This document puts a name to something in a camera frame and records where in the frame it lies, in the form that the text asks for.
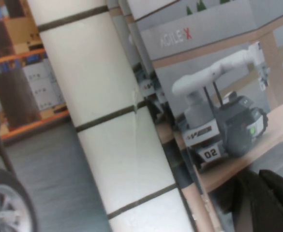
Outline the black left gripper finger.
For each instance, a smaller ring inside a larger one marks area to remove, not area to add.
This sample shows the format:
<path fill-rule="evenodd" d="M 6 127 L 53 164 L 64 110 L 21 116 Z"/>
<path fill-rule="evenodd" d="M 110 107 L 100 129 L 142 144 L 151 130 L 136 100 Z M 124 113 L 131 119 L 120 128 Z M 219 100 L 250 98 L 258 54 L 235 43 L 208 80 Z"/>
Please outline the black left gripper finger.
<path fill-rule="evenodd" d="M 266 169 L 239 173 L 231 211 L 236 232 L 283 232 L 283 177 Z"/>

